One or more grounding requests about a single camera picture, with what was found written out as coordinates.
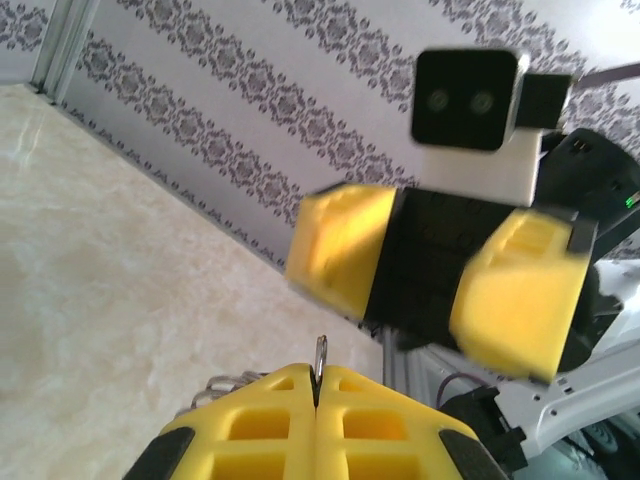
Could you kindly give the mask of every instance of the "metal hook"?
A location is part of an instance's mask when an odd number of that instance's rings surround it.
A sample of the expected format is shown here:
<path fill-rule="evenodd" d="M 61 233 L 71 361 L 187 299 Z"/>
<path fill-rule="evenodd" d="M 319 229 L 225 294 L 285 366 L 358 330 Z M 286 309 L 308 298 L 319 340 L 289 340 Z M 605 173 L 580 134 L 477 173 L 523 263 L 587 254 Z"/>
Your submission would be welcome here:
<path fill-rule="evenodd" d="M 314 373 L 316 385 L 320 385 L 322 382 L 322 374 L 324 371 L 324 364 L 327 361 L 327 336 L 322 335 L 318 337 L 316 341 L 316 362 L 314 365 Z"/>

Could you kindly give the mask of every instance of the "camera lens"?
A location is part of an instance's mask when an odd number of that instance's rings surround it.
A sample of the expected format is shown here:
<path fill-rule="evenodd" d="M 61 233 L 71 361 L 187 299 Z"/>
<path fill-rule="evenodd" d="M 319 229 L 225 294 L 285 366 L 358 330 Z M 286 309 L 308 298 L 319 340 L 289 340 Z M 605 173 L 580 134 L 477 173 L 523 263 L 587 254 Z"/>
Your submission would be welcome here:
<path fill-rule="evenodd" d="M 489 92 L 478 92 L 471 99 L 471 111 L 476 115 L 484 115 L 493 107 L 493 95 Z"/>
<path fill-rule="evenodd" d="M 427 106 L 432 112 L 441 112 L 449 103 L 449 95 L 444 90 L 436 90 L 430 96 L 427 101 Z"/>

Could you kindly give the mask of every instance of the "robot camera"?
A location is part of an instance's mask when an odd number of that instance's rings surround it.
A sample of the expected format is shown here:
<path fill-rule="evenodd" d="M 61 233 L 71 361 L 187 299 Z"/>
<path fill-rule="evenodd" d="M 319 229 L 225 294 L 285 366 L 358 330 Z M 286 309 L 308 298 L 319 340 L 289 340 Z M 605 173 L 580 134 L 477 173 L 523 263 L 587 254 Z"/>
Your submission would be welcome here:
<path fill-rule="evenodd" d="M 509 140 L 528 57 L 512 50 L 425 50 L 411 135 L 423 145 L 496 151 Z"/>

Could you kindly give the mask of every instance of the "yellow foam block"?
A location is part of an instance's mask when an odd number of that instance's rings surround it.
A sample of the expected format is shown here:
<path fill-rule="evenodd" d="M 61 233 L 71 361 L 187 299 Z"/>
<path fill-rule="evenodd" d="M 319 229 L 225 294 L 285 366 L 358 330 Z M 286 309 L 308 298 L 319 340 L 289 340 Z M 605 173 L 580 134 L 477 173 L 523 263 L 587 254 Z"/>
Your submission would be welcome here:
<path fill-rule="evenodd" d="M 395 192 L 343 185 L 305 197 L 285 277 L 336 310 L 363 318 Z"/>
<path fill-rule="evenodd" d="M 171 480 L 299 480 L 314 475 L 309 365 L 290 365 L 178 417 L 195 436 Z"/>
<path fill-rule="evenodd" d="M 453 480 L 441 430 L 477 439 L 462 422 L 351 370 L 325 369 L 316 421 L 317 480 Z"/>
<path fill-rule="evenodd" d="M 468 263 L 449 328 L 477 362 L 550 382 L 557 373 L 589 265 L 567 252 L 572 228 L 515 211 Z"/>

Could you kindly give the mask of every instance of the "marble floor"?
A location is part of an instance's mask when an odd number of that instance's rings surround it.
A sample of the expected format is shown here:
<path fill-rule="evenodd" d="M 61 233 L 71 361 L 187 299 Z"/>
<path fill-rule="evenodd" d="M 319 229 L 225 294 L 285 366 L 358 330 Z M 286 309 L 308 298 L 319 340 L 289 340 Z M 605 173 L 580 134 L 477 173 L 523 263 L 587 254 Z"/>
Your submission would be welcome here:
<path fill-rule="evenodd" d="M 24 87 L 0 88 L 0 478 L 114 479 L 207 379 L 382 351 Z"/>

